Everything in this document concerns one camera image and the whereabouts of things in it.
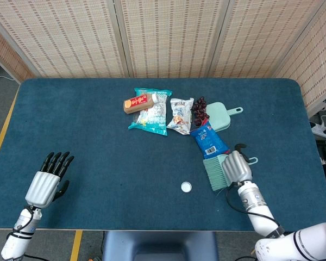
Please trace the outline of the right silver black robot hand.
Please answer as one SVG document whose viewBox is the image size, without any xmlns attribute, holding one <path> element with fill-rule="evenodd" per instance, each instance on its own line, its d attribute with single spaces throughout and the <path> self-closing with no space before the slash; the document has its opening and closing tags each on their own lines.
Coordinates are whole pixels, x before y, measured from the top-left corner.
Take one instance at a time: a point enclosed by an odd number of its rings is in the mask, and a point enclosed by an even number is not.
<svg viewBox="0 0 326 261">
<path fill-rule="evenodd" d="M 227 186 L 233 183 L 252 181 L 253 175 L 250 165 L 258 162 L 257 157 L 248 158 L 241 150 L 246 144 L 236 144 L 235 150 L 230 153 L 222 163 L 222 169 L 227 181 Z"/>
</svg>

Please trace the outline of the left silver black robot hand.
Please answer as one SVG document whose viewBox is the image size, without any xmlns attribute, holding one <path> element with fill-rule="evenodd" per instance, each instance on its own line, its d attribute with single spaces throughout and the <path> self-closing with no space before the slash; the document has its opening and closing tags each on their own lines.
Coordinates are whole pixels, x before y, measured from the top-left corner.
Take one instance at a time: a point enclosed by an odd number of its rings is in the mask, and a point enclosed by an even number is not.
<svg viewBox="0 0 326 261">
<path fill-rule="evenodd" d="M 65 153 L 51 152 L 47 155 L 25 196 L 25 200 L 31 208 L 47 208 L 65 194 L 70 181 L 62 179 L 73 159 L 74 156 L 71 156 L 69 151 Z"/>
</svg>

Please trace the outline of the green plastic scrub brush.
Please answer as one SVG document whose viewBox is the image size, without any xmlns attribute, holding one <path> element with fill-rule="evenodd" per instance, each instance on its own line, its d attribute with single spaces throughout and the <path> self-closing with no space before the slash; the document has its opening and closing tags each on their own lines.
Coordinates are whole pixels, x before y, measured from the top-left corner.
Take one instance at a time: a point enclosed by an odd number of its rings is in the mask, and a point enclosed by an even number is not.
<svg viewBox="0 0 326 261">
<path fill-rule="evenodd" d="M 211 188 L 213 191 L 224 189 L 227 186 L 227 181 L 222 169 L 222 163 L 228 155 L 221 154 L 213 158 L 204 159 L 205 167 Z"/>
</svg>

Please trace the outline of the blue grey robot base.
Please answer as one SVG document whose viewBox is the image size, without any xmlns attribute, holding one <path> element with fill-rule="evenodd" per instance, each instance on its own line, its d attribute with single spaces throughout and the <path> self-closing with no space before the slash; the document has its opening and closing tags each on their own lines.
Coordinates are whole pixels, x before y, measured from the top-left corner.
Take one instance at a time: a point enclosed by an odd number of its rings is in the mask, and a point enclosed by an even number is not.
<svg viewBox="0 0 326 261">
<path fill-rule="evenodd" d="M 109 231 L 102 261 L 218 261 L 215 232 Z"/>
</svg>

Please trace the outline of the blue snack bag with barcode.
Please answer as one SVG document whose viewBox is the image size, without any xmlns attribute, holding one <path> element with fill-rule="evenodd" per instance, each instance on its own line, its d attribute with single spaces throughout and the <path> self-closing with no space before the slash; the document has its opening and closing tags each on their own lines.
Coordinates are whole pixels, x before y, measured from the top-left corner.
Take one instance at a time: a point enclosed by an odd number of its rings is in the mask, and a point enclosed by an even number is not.
<svg viewBox="0 0 326 261">
<path fill-rule="evenodd" d="M 230 153 L 230 148 L 215 132 L 208 121 L 201 127 L 193 130 L 190 135 L 195 139 L 204 159 Z"/>
</svg>

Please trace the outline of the light green dustpan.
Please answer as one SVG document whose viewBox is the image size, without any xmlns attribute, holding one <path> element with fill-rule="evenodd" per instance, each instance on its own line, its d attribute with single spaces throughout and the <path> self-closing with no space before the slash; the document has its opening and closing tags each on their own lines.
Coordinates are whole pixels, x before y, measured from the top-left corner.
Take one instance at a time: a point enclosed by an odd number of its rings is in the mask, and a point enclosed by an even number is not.
<svg viewBox="0 0 326 261">
<path fill-rule="evenodd" d="M 242 107 L 227 109 L 221 102 L 210 103 L 206 106 L 206 113 L 210 116 L 209 123 L 215 132 L 227 129 L 231 123 L 230 117 L 242 112 Z"/>
</svg>

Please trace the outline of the blue felt table cover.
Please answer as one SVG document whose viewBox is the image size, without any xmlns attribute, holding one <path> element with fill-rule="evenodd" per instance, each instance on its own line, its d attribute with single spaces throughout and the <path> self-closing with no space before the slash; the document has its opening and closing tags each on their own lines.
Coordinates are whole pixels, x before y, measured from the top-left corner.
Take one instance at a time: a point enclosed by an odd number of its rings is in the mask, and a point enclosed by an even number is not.
<svg viewBox="0 0 326 261">
<path fill-rule="evenodd" d="M 193 137 L 128 129 L 123 101 L 135 88 L 169 89 L 242 107 L 220 132 L 246 144 L 251 169 L 275 219 L 295 231 L 326 222 L 326 180 L 300 87 L 291 79 L 30 79 L 18 93 L 0 149 L 0 228 L 11 228 L 50 152 L 74 156 L 64 196 L 42 212 L 41 228 L 248 231 L 241 205 L 211 190 Z M 182 182 L 192 190 L 184 193 Z"/>
</svg>

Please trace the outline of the dark red grape bunch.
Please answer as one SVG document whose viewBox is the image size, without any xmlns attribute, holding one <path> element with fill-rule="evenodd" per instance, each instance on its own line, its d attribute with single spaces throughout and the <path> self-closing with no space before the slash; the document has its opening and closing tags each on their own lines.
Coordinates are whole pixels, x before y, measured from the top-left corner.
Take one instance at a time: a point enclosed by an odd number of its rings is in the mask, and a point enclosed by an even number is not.
<svg viewBox="0 0 326 261">
<path fill-rule="evenodd" d="M 191 111 L 192 123 L 194 127 L 201 127 L 208 122 L 210 116 L 206 113 L 206 100 L 204 96 L 201 96 L 194 102 Z"/>
</svg>

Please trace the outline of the white blue snack bag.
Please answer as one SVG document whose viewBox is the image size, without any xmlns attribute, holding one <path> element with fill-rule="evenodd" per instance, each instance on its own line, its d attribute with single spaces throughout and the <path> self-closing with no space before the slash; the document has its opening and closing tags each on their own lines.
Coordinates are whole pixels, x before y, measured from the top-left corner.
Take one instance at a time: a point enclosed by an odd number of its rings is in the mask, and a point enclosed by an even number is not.
<svg viewBox="0 0 326 261">
<path fill-rule="evenodd" d="M 189 135 L 193 103 L 193 98 L 190 98 L 189 100 L 182 100 L 179 98 L 171 99 L 172 120 L 167 125 L 167 128 L 175 130 L 182 135 Z"/>
</svg>

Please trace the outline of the white power strip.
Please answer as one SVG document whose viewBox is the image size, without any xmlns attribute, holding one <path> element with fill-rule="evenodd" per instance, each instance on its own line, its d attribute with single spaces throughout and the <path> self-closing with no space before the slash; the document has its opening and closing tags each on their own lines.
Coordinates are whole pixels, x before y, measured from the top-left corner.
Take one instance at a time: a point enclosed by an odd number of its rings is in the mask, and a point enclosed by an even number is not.
<svg viewBox="0 0 326 261">
<path fill-rule="evenodd" d="M 311 130 L 314 135 L 318 135 L 320 137 L 326 138 L 326 126 L 325 126 L 324 120 L 323 120 L 324 117 L 326 117 L 326 115 L 321 115 L 319 117 L 320 121 L 321 121 L 320 124 L 310 122 L 310 126 L 311 126 Z"/>
</svg>

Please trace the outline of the teal white snack bag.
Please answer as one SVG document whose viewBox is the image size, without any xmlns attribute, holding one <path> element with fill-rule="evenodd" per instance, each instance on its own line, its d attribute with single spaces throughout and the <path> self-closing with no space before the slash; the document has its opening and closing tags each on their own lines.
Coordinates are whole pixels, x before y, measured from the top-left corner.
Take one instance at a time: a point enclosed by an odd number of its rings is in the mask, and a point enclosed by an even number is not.
<svg viewBox="0 0 326 261">
<path fill-rule="evenodd" d="M 128 129 L 136 128 L 167 136 L 166 101 L 172 95 L 172 91 L 150 88 L 135 88 L 134 90 L 137 95 L 153 95 L 156 102 L 152 107 L 141 110 Z"/>
</svg>

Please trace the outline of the woven bamboo folding screen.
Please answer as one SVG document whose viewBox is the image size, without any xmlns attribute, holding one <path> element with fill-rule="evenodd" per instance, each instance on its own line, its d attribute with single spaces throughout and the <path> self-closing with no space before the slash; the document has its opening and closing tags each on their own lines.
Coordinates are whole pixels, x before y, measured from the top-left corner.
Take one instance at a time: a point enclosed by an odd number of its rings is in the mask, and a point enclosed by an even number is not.
<svg viewBox="0 0 326 261">
<path fill-rule="evenodd" d="M 326 0 L 0 0 L 0 64 L 44 78 L 288 78 L 326 107 Z"/>
</svg>

